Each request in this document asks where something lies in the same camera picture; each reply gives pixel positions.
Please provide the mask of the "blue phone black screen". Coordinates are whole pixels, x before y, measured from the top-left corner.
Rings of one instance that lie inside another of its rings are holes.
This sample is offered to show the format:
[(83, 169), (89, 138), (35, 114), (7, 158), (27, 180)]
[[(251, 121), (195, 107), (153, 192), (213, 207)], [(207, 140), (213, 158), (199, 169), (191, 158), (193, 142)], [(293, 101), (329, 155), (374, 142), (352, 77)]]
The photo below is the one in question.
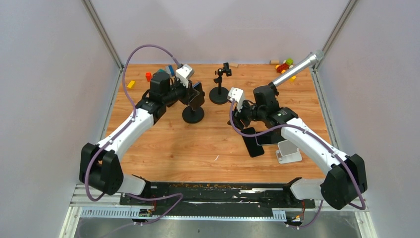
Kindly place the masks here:
[(193, 85), (193, 98), (190, 100), (189, 106), (193, 111), (197, 111), (205, 102), (205, 93), (202, 83), (197, 82)]

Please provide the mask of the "black round-base clamp stand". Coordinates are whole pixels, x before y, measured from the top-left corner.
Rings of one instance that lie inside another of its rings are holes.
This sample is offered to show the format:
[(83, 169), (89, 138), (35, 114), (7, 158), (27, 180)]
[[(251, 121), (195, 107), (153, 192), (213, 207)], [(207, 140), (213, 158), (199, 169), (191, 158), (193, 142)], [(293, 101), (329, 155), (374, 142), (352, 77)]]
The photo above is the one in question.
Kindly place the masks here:
[(229, 68), (229, 63), (225, 62), (223, 67), (216, 70), (214, 74), (217, 75), (217, 78), (214, 78), (213, 81), (218, 85), (211, 89), (209, 93), (209, 99), (211, 102), (217, 105), (222, 105), (228, 101), (227, 95), (229, 91), (227, 88), (222, 86), (222, 81), (223, 75), (226, 77), (230, 77), (232, 75), (232, 70)]

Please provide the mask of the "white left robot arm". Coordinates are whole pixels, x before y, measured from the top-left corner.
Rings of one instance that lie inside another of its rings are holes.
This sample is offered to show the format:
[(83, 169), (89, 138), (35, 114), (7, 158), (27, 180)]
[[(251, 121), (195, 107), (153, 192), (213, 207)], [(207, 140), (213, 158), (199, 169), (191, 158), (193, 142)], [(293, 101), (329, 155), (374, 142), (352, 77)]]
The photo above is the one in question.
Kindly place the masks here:
[(156, 72), (150, 80), (149, 90), (130, 116), (108, 137), (82, 147), (79, 180), (104, 194), (128, 193), (138, 204), (148, 204), (152, 198), (151, 190), (146, 188), (148, 182), (124, 174), (120, 162), (140, 135), (156, 124), (167, 107), (177, 101), (186, 105), (186, 110), (203, 115), (203, 89), (201, 83), (192, 83), (193, 74), (194, 70), (186, 66), (177, 69), (174, 78), (166, 72)]

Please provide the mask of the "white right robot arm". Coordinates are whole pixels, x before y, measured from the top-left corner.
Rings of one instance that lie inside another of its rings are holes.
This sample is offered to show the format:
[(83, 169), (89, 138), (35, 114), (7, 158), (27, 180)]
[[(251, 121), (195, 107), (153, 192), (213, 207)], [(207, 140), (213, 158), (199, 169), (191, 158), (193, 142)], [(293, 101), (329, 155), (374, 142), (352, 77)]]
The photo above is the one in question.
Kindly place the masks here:
[(327, 143), (313, 132), (296, 112), (280, 107), (269, 86), (254, 90), (255, 102), (245, 99), (239, 88), (231, 88), (229, 122), (243, 137), (255, 138), (269, 132), (280, 133), (293, 143), (322, 170), (325, 179), (295, 178), (283, 192), (284, 203), (295, 207), (304, 199), (323, 200), (340, 210), (347, 205), (365, 210), (362, 194), (367, 190), (365, 162), (361, 156), (352, 156)]

